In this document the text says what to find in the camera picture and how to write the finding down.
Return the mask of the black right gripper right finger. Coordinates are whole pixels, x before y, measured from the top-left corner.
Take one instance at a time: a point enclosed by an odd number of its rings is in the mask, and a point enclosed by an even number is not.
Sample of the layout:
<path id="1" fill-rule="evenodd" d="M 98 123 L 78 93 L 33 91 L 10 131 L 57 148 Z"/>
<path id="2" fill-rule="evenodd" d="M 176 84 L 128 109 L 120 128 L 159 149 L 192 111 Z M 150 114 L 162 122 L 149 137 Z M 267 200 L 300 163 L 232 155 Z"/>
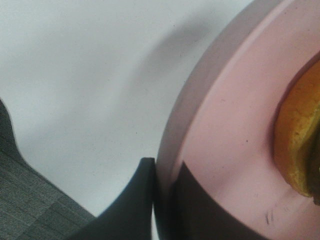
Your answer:
<path id="1" fill-rule="evenodd" d="M 157 163 L 154 211 L 161 240 L 255 239 L 255 232 L 219 206 L 185 164 L 168 188 L 162 185 L 166 179 L 162 165 Z"/>

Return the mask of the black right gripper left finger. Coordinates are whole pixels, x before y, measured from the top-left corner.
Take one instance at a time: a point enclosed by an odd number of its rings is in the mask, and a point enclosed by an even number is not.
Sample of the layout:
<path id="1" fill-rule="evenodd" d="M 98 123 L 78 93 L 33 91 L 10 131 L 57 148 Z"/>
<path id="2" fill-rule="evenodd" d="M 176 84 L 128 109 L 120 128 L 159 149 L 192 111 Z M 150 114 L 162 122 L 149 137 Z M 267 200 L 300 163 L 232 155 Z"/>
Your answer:
<path id="1" fill-rule="evenodd" d="M 155 159 L 144 157 L 116 200 L 71 240 L 150 240 Z"/>

